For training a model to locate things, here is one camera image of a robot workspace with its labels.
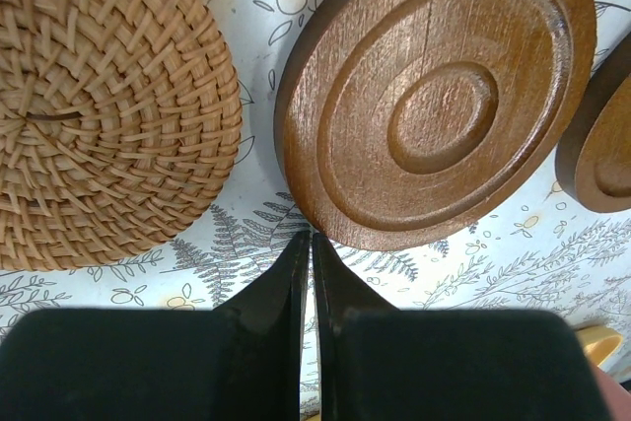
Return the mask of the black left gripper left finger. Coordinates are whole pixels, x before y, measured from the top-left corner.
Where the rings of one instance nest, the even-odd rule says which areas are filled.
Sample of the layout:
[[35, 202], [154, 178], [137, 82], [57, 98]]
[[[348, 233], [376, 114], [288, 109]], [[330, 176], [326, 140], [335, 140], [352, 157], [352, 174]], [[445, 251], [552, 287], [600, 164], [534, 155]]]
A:
[[311, 235], [217, 308], [49, 309], [1, 345], [5, 420], [296, 420]]

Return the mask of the yellow glass mug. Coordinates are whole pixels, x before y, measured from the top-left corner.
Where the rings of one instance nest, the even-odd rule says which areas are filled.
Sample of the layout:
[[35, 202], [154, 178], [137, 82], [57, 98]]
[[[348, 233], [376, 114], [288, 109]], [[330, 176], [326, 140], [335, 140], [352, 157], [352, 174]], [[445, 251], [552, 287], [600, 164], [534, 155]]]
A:
[[583, 327], [576, 331], [576, 336], [585, 356], [598, 367], [620, 347], [623, 341], [623, 336], [619, 332], [604, 325]]

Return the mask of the woven rattan coaster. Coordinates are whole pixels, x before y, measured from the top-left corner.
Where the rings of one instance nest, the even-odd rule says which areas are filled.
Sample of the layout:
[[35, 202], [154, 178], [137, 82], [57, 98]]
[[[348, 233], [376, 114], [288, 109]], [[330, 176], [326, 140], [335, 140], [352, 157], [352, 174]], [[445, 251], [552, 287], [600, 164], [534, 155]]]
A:
[[201, 0], [1, 0], [1, 266], [161, 245], [210, 206], [241, 138], [237, 72]]

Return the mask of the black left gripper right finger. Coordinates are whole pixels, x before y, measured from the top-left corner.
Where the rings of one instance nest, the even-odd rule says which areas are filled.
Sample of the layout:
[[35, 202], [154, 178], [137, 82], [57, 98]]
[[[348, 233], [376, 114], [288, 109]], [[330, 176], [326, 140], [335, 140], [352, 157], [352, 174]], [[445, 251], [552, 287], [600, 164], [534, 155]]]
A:
[[607, 420], [558, 315], [396, 308], [313, 238], [325, 420]]

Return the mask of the floral patterned table mat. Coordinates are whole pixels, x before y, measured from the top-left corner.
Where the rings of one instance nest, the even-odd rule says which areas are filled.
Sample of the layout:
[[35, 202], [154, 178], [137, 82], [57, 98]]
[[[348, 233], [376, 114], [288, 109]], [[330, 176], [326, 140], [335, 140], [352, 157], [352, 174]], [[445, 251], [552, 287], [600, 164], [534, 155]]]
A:
[[[262, 274], [305, 229], [273, 145], [278, 83], [323, 0], [203, 0], [231, 53], [242, 104], [233, 167], [206, 211], [169, 241], [110, 264], [4, 270], [1, 331], [45, 309], [209, 310]], [[392, 303], [419, 310], [528, 307], [630, 331], [630, 215], [583, 208], [545, 160], [459, 232], [409, 250], [339, 254]]]

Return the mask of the light pink mug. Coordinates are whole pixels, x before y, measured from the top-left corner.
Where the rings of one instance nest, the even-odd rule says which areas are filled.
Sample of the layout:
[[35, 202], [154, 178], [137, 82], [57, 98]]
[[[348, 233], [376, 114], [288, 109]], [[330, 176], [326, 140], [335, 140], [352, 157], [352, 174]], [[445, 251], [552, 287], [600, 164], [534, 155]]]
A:
[[598, 366], [592, 366], [592, 371], [611, 418], [614, 421], [630, 421], [630, 392]]

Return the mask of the brown wooden coaster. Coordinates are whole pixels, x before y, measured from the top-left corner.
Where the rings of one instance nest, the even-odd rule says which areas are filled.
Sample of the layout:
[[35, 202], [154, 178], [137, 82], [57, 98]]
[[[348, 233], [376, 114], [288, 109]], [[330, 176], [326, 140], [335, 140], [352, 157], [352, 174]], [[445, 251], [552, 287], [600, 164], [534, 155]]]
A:
[[323, 0], [276, 98], [299, 209], [371, 250], [470, 225], [550, 154], [595, 46], [594, 0]]
[[590, 79], [559, 141], [555, 171], [561, 188], [585, 208], [630, 208], [630, 37]]

